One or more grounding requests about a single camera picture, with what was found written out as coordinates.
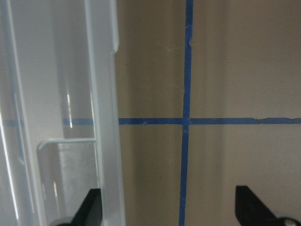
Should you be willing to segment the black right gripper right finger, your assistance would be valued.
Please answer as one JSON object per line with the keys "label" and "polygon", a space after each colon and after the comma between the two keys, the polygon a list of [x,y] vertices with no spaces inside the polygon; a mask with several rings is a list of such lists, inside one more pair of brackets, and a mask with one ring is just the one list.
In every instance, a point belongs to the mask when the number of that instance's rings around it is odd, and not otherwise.
{"label": "black right gripper right finger", "polygon": [[235,216],[242,226],[299,226],[300,221],[276,217],[248,186],[236,186]]}

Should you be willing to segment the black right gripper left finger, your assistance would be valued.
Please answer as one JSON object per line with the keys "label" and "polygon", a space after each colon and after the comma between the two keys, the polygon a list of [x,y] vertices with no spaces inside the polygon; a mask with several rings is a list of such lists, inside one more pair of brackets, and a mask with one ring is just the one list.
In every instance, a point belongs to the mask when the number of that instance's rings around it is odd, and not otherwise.
{"label": "black right gripper left finger", "polygon": [[102,194],[100,188],[90,189],[70,221],[63,218],[53,221],[54,226],[100,226],[103,221]]}

